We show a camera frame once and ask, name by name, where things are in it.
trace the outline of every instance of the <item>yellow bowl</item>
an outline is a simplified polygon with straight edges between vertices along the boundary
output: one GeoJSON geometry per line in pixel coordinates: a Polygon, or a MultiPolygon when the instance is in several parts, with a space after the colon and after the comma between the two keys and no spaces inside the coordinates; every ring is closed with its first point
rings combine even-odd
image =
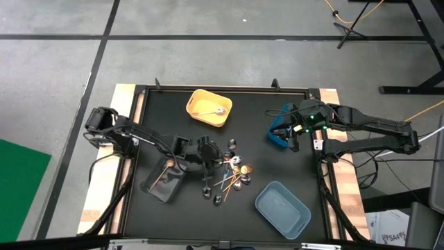
{"type": "Polygon", "coordinates": [[[225,124],[232,106],[233,103],[229,98],[222,97],[207,90],[198,89],[193,92],[188,100],[187,112],[196,120],[220,128],[225,124]],[[218,108],[224,108],[225,113],[223,115],[197,115],[214,112],[218,108]]]}

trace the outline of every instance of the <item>black clamp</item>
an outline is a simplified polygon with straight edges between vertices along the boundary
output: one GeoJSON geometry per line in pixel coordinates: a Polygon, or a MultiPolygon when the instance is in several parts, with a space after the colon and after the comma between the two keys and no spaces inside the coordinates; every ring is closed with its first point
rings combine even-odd
{"type": "Polygon", "coordinates": [[[276,78],[273,79],[273,82],[271,83],[271,87],[275,88],[276,92],[280,92],[280,86],[279,86],[278,80],[276,78]]]}
{"type": "Polygon", "coordinates": [[[315,99],[321,100],[321,91],[318,88],[309,88],[308,93],[310,93],[315,99]]]}
{"type": "Polygon", "coordinates": [[[231,242],[229,240],[220,240],[219,249],[231,249],[231,242]]]}
{"type": "Polygon", "coordinates": [[[156,88],[157,90],[160,90],[160,83],[159,83],[158,79],[157,79],[157,78],[154,78],[154,81],[155,81],[155,88],[156,88]]]}

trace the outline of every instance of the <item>wooden stick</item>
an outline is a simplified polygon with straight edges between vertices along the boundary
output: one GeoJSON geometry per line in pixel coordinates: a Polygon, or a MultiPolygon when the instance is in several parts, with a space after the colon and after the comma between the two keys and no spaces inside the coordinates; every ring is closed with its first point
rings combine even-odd
{"type": "Polygon", "coordinates": [[[230,177],[227,177],[227,178],[223,179],[222,181],[219,181],[218,183],[214,184],[213,187],[215,187],[215,186],[217,186],[219,184],[222,184],[222,182],[228,181],[228,179],[231,179],[231,178],[235,177],[236,175],[237,174],[231,175],[230,177]]]}
{"type": "Polygon", "coordinates": [[[231,185],[233,184],[233,179],[234,178],[232,178],[231,179],[231,183],[230,183],[230,185],[228,186],[228,191],[227,191],[227,193],[225,194],[225,198],[223,198],[223,202],[225,202],[226,200],[227,200],[227,197],[228,197],[228,193],[230,192],[230,190],[231,190],[231,185]]]}
{"type": "Polygon", "coordinates": [[[240,174],[239,177],[237,177],[234,181],[231,181],[231,184],[229,186],[227,186],[226,189],[223,190],[223,192],[225,192],[225,190],[227,190],[229,187],[231,187],[231,185],[233,185],[237,180],[239,180],[242,177],[242,175],[240,174]]]}

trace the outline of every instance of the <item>concrete floor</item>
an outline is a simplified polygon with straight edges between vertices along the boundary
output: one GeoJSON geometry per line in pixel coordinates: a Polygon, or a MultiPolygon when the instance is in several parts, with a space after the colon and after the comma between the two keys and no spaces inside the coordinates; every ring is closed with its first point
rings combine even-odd
{"type": "MultiPolygon", "coordinates": [[[[363,4],[332,0],[344,19],[363,4]]],[[[437,44],[444,24],[429,1],[414,1],[437,44]]],[[[112,0],[0,3],[0,33],[102,34],[112,0]]],[[[178,1],[120,3],[111,34],[340,35],[322,0],[178,1]]],[[[355,28],[366,35],[422,35],[407,4],[383,4],[355,28]]],[[[0,137],[53,158],[23,226],[20,240],[34,238],[42,206],[74,120],[99,41],[0,40],[0,137]]],[[[386,96],[379,85],[415,86],[439,70],[421,42],[109,41],[87,107],[109,106],[116,83],[336,88],[344,105],[369,115],[403,120],[440,96],[386,96]]],[[[419,134],[434,130],[443,108],[413,121],[419,134]]],[[[354,133],[358,138],[365,133],[354,133]]],[[[432,139],[414,157],[434,156],[432,139]]],[[[96,150],[77,139],[48,237],[75,235],[96,150]]],[[[357,154],[360,163],[367,155],[357,154]]],[[[411,189],[429,185],[429,162],[393,162],[411,189]]],[[[372,171],[362,167],[359,174],[372,171]]],[[[405,191],[384,166],[377,191],[405,191]]],[[[363,191],[363,196],[371,195],[363,191]]]]}

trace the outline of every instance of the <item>metal stand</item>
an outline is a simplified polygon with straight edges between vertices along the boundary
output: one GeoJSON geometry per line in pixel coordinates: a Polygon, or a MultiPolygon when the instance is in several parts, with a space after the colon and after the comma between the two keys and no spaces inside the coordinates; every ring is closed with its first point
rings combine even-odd
{"type": "Polygon", "coordinates": [[[444,81],[444,69],[428,78],[418,87],[381,86],[380,94],[444,94],[444,87],[435,87],[444,81]]]}
{"type": "MultiPolygon", "coordinates": [[[[356,23],[357,23],[357,22],[359,21],[359,19],[361,18],[361,16],[362,16],[362,14],[364,13],[364,11],[367,9],[368,4],[370,4],[369,1],[368,1],[367,4],[364,6],[364,8],[361,10],[361,13],[359,13],[358,17],[356,18],[355,22],[353,22],[353,24],[352,24],[352,26],[351,26],[350,28],[345,27],[344,25],[342,25],[342,24],[338,24],[338,23],[336,23],[336,22],[333,23],[336,27],[340,27],[340,28],[342,28],[342,29],[345,31],[345,35],[344,35],[344,37],[342,38],[342,40],[341,40],[341,41],[339,42],[339,44],[338,44],[338,47],[337,47],[338,49],[340,49],[340,48],[342,47],[342,45],[343,45],[344,42],[347,40],[347,38],[348,38],[348,36],[349,36],[350,34],[358,35],[358,36],[360,36],[361,38],[365,38],[365,37],[366,37],[365,35],[362,35],[361,33],[354,31],[353,28],[355,27],[356,23]]],[[[333,16],[336,16],[337,13],[338,13],[338,11],[335,10],[335,11],[333,12],[333,16]]]]}
{"type": "Polygon", "coordinates": [[[414,201],[419,201],[426,205],[429,203],[430,187],[412,190],[411,192],[401,192],[397,194],[384,195],[380,197],[373,197],[363,199],[364,211],[366,213],[373,213],[392,209],[410,208],[414,201]]]}

